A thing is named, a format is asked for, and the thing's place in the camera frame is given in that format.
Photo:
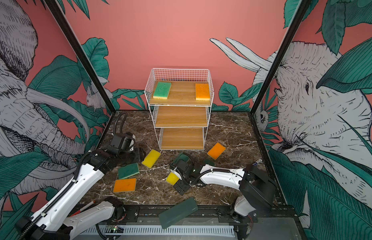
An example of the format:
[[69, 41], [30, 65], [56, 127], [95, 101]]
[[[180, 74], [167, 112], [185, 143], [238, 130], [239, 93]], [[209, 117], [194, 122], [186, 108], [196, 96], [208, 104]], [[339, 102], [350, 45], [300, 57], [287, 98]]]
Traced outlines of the bright green sponge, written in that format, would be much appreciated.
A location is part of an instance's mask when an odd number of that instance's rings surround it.
[[171, 82], [158, 82], [157, 87], [153, 93], [153, 98], [167, 100], [171, 90], [171, 86]]

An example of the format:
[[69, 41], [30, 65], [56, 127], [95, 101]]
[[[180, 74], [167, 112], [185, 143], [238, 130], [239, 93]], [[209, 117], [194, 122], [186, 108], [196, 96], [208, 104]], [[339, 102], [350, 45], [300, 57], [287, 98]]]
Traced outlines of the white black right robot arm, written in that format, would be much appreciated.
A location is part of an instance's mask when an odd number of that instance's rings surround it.
[[184, 195], [190, 188], [219, 185], [241, 192], [224, 216], [235, 223], [254, 220], [251, 214], [257, 210], [270, 212], [274, 206], [276, 183], [268, 174], [254, 165], [240, 169], [225, 169], [194, 164], [192, 161], [176, 160], [170, 164], [171, 173], [179, 179], [174, 189]]

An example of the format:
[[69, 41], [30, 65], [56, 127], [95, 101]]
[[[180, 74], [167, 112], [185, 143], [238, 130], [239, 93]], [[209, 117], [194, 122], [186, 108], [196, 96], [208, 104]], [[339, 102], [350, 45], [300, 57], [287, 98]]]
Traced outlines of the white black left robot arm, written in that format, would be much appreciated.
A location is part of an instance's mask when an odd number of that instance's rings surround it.
[[132, 133], [114, 134], [107, 146], [86, 153], [73, 178], [45, 206], [17, 221], [19, 239], [72, 240], [105, 220], [123, 220], [127, 215], [124, 203], [115, 197], [108, 197], [75, 216], [70, 213], [90, 188], [118, 164], [138, 163], [145, 157], [143, 150], [135, 147], [135, 141]]

